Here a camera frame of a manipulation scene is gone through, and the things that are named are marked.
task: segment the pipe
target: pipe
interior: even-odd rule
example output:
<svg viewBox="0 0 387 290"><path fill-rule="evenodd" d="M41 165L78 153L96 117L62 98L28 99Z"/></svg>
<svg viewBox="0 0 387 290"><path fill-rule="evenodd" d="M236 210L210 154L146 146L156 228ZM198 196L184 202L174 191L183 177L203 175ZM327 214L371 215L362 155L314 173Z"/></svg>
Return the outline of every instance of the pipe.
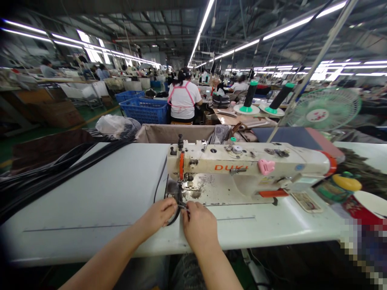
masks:
<svg viewBox="0 0 387 290"><path fill-rule="evenodd" d="M303 27L301 27L294 35L292 35L289 40L287 42L285 42L281 47L280 49L278 50L278 52L281 52L282 50L284 50L288 45L289 43L291 43L301 32L303 32L316 18L318 15L320 15L321 12L323 12L331 3L333 2L333 0L329 0L313 17L312 19L305 23L305 25Z"/></svg>
<svg viewBox="0 0 387 290"><path fill-rule="evenodd" d="M312 75L314 74L314 71L319 66L321 60L323 59L324 55L327 53L327 51L330 48L330 46L332 45L333 41L335 40L335 38L339 34L340 30L342 29L343 25L345 24L346 20L348 19L348 17L351 14L352 10L355 8L355 6L356 6L358 1L359 0L348 0L348 2L346 4L346 6L344 7L341 15L337 19L335 25L332 27L332 29L330 31L330 36L327 39L324 47L321 49L320 53L318 54L316 60L314 61L313 65L312 65L312 68L309 70L308 74L305 76L302 84L300 86L298 86L296 91L294 92L294 95L293 95L293 97L292 97L292 99L290 101L290 104L289 104L289 106L287 107L287 109L285 111L285 115L277 123L277 126L274 128L273 132L271 133L271 135L267 139L267 141L266 141L267 143L271 142L271 140L273 139L275 133L277 133L278 128L279 128L280 125L285 126L286 119L287 119L286 117L293 112L293 110L294 110L294 108L296 106L295 101L296 101L298 95L300 94L300 92L303 89L303 87L306 86L306 84L308 83L308 81L310 80Z"/></svg>
<svg viewBox="0 0 387 290"><path fill-rule="evenodd" d="M245 20L243 19L242 0L239 0L239 5L240 5L240 7L241 7L241 18L242 18L242 25L243 25L243 34L245 35L245 39L247 40L247 36L246 36L246 28L245 28Z"/></svg>

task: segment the green fan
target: green fan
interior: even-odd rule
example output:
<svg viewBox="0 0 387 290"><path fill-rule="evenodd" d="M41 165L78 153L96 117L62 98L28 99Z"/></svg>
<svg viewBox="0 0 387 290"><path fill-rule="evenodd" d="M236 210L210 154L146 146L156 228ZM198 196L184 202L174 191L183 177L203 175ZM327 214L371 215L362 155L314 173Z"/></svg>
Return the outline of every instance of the green fan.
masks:
<svg viewBox="0 0 387 290"><path fill-rule="evenodd" d="M337 129L351 121L361 109L361 98L351 89L323 89L302 95L290 114L290 126L318 131Z"/></svg>

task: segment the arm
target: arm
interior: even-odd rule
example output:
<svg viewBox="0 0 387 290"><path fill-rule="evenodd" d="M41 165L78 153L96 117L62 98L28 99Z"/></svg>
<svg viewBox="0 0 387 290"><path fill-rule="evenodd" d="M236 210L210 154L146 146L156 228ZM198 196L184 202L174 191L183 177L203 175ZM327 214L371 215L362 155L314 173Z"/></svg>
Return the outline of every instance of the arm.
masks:
<svg viewBox="0 0 387 290"><path fill-rule="evenodd" d="M166 226L176 209L174 198L154 203L134 225L104 246L60 289L113 289L135 250Z"/></svg>
<svg viewBox="0 0 387 290"><path fill-rule="evenodd" d="M202 99L202 96L200 95L200 91L199 91L199 88L195 85L196 89L194 89L194 95L193 95L193 99L194 99L194 102L196 105L200 106L203 104L203 99Z"/></svg>
<svg viewBox="0 0 387 290"><path fill-rule="evenodd" d="M218 241L217 221L202 204L189 201L183 213L184 234L199 261L208 290L242 290L233 268Z"/></svg>

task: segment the sewing machine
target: sewing machine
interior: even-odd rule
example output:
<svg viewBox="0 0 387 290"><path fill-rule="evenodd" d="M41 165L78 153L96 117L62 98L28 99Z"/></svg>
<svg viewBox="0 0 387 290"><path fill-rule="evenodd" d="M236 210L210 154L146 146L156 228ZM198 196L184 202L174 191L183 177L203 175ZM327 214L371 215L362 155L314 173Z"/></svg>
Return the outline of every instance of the sewing machine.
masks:
<svg viewBox="0 0 387 290"><path fill-rule="evenodd" d="M326 153L288 143L190 144L179 137L167 155L169 178L186 200L207 205L272 203L271 192L305 191L335 170Z"/></svg>

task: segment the cardboard box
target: cardboard box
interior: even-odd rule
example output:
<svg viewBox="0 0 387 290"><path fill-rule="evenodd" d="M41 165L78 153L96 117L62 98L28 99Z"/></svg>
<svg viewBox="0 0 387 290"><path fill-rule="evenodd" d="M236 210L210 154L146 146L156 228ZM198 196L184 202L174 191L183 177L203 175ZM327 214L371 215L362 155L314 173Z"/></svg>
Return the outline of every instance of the cardboard box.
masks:
<svg viewBox="0 0 387 290"><path fill-rule="evenodd" d="M102 98L102 103L104 103L105 107L113 106L113 100L110 96L103 95L101 98Z"/></svg>
<svg viewBox="0 0 387 290"><path fill-rule="evenodd" d="M69 128L85 122L70 100L51 100L31 106L51 127Z"/></svg>

